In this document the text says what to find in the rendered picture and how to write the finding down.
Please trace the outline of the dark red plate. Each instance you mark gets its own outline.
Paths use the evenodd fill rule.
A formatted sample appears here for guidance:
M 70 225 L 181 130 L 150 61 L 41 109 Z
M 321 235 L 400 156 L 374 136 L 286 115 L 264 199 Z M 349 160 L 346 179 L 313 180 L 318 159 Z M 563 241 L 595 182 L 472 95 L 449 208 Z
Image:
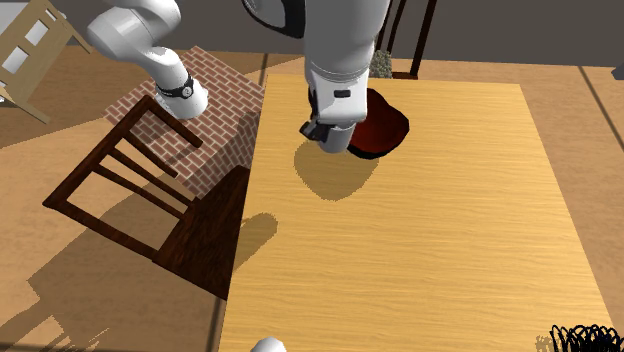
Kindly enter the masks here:
M 409 119 L 372 88 L 367 89 L 367 116 L 356 125 L 347 150 L 361 159 L 383 157 L 410 131 Z

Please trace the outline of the grey speckled object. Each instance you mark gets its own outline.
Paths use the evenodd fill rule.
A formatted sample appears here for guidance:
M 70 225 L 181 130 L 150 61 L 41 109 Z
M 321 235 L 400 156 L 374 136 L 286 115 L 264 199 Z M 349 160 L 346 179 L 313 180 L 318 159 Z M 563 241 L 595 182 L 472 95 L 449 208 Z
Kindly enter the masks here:
M 391 54 L 384 50 L 376 50 L 369 66 L 369 76 L 372 78 L 392 77 Z

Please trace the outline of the brick patterned robot stand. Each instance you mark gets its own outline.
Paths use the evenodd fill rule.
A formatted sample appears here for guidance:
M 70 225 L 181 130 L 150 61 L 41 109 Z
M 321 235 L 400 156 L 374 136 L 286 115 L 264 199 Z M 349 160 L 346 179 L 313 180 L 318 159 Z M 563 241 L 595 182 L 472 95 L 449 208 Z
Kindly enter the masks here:
M 193 147 L 151 112 L 132 133 L 177 172 L 177 181 L 203 197 L 233 167 L 251 167 L 264 89 L 199 47 L 180 59 L 208 91 L 207 110 L 182 122 L 202 146 Z

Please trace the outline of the dark brown wooden chair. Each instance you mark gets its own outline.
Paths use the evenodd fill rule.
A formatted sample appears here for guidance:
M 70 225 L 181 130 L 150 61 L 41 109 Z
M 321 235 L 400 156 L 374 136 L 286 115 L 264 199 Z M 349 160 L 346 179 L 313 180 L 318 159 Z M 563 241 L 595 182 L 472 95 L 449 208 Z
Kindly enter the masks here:
M 203 198 L 190 199 L 184 196 L 117 149 L 117 144 L 121 140 L 126 140 L 166 174 L 172 177 L 177 175 L 176 171 L 131 132 L 146 112 L 153 113 L 192 146 L 196 148 L 202 146 L 203 141 L 199 137 L 169 114 L 151 96 L 145 95 L 43 201 L 43 205 L 226 300 L 234 270 L 250 170 L 237 165 Z M 102 166 L 101 162 L 107 156 L 183 203 L 186 210 L 183 212 L 177 210 L 149 191 Z M 127 235 L 68 201 L 70 195 L 92 173 L 140 195 L 178 219 L 178 223 L 160 248 L 155 249 Z

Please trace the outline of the white round object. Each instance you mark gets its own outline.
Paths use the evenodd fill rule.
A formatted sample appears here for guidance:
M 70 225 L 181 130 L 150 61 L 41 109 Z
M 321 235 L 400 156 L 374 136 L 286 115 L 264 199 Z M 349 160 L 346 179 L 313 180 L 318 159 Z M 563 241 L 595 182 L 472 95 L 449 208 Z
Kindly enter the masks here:
M 287 349 L 281 340 L 269 336 L 259 340 L 250 352 L 287 352 Z

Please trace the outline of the light wooden chair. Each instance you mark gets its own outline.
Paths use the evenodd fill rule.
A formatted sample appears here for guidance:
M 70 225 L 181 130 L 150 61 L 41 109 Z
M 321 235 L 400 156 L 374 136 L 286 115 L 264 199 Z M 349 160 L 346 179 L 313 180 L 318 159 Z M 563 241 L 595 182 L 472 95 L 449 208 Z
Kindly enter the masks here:
M 70 39 L 93 52 L 50 0 L 0 2 L 0 105 L 47 124 L 50 118 L 29 98 Z

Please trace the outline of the dark slender frame chair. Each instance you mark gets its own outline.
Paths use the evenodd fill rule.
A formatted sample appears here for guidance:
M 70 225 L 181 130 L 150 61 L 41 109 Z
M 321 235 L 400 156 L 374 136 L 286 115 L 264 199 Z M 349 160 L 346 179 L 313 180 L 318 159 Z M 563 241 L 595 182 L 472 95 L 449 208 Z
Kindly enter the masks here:
M 375 43 L 376 51 L 379 51 L 382 47 L 384 35 L 385 35 L 386 29 L 388 27 L 389 19 L 390 19 L 390 11 L 393 6 L 393 1 L 394 0 L 390 0 L 389 2 L 389 6 L 385 14 L 382 27 L 376 37 L 376 43 Z M 434 18 L 434 13 L 435 13 L 437 2 L 438 0 L 427 0 L 427 6 L 424 12 L 424 16 L 423 16 L 419 36 L 418 36 L 418 41 L 417 41 L 416 48 L 415 48 L 413 58 L 411 61 L 410 70 L 408 72 L 393 71 L 391 73 L 391 77 L 393 79 L 417 80 L 419 78 L 419 70 L 420 70 L 421 62 L 422 62 L 423 55 L 425 52 L 425 47 L 426 47 L 428 35 L 430 33 L 431 24 Z M 393 49 L 396 34 L 398 31 L 398 26 L 400 24 L 406 4 L 407 4 L 407 0 L 398 0 L 398 5 L 396 6 L 396 12 L 394 14 L 394 18 L 390 27 L 390 34 L 389 34 L 388 41 L 387 41 L 386 51 L 388 53 L 391 53 Z

